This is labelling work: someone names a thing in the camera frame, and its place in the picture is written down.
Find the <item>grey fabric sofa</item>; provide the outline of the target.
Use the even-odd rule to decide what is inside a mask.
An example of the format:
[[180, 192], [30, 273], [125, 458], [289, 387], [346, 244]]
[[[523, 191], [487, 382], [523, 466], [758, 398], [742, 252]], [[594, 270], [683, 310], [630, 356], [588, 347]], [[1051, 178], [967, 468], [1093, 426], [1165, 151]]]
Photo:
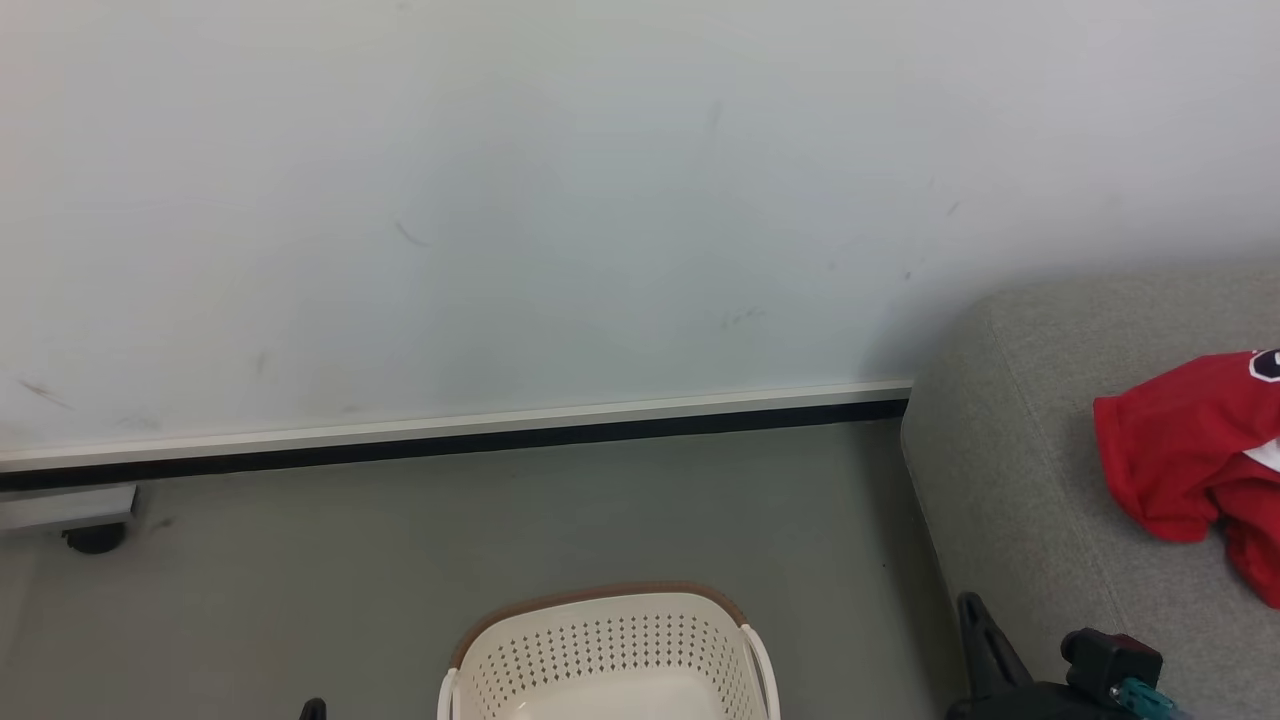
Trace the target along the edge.
[[1092, 404], [1194, 357], [1280, 347], [1280, 260], [1115, 272], [993, 293], [918, 374], [902, 451], [940, 570], [983, 598], [1030, 674], [1092, 626], [1164, 656], [1202, 720], [1280, 720], [1280, 611], [1222, 534], [1156, 539], [1111, 498]]

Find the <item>white cart base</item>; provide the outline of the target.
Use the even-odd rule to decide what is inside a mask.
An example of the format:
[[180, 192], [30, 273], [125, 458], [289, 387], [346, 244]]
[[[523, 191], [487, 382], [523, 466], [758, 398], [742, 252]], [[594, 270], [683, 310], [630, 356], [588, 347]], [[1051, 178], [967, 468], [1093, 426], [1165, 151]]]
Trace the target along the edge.
[[129, 521], [138, 486], [0, 493], [0, 536]]

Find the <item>black caster wheel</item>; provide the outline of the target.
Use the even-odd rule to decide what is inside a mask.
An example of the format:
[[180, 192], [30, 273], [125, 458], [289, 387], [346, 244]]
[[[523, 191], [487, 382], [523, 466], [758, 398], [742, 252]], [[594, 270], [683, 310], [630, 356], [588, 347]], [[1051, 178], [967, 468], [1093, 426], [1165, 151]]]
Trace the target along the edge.
[[78, 553], [96, 556], [119, 548], [128, 537], [128, 524], [123, 521], [67, 529], [61, 533], [67, 547]]

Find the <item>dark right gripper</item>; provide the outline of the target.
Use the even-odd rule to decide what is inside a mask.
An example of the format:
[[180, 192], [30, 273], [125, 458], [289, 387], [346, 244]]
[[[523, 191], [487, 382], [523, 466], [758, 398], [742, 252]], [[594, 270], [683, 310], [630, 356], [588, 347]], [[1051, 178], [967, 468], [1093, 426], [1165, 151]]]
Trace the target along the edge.
[[943, 720], [1129, 720], [1070, 685], [1036, 682], [978, 593], [957, 596], [957, 624], [969, 697]]

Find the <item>black and white baseboard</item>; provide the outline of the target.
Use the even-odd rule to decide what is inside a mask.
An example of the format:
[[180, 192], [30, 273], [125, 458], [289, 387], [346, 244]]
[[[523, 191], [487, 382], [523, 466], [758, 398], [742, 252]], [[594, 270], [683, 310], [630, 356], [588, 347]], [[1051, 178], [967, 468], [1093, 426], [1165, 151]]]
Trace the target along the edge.
[[877, 380], [410, 421], [0, 452], [0, 493], [238, 471], [874, 421], [902, 415], [910, 380]]

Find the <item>cream perforated laundry basket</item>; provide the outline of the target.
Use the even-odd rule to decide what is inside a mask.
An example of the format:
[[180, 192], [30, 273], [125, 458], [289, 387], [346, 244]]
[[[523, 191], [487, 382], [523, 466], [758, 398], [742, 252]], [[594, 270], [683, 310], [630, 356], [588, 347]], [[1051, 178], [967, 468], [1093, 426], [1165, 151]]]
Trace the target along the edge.
[[512, 603], [475, 623], [435, 720], [782, 720], [764, 642], [724, 593], [621, 583]]

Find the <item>red shirt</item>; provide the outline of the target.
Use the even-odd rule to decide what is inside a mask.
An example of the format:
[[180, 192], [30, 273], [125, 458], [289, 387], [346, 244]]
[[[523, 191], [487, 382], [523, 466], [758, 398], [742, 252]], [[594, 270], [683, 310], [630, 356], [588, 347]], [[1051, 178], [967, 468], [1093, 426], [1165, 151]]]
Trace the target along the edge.
[[1221, 527], [1236, 574], [1280, 609], [1280, 348], [1197, 357], [1092, 414], [1120, 509], [1172, 543]]

